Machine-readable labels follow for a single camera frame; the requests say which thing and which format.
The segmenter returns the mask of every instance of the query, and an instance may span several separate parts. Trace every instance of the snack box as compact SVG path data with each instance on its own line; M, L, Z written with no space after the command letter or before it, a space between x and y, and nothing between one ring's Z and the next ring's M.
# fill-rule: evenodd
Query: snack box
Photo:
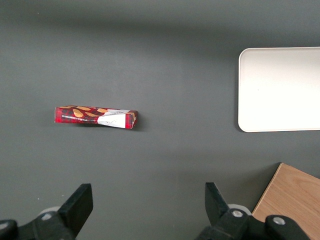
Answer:
M55 108L54 122L65 124L100 124L132 129L137 123L138 111L94 106L67 105Z

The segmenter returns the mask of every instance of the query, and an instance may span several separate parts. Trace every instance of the gray table surface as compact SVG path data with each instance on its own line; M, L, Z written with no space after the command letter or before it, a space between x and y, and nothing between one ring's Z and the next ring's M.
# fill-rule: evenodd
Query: gray table surface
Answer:
M205 182L254 208L279 162L320 177L320 132L237 124L246 48L320 45L319 1L0 1L0 219L91 183L78 239L194 239ZM54 123L63 105L138 110L132 130Z

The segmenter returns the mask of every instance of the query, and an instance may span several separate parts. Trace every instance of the white plastic tray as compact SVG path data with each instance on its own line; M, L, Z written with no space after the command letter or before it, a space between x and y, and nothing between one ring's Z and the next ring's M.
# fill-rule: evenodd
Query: white plastic tray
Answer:
M320 130L320 47L244 50L238 97L245 132Z

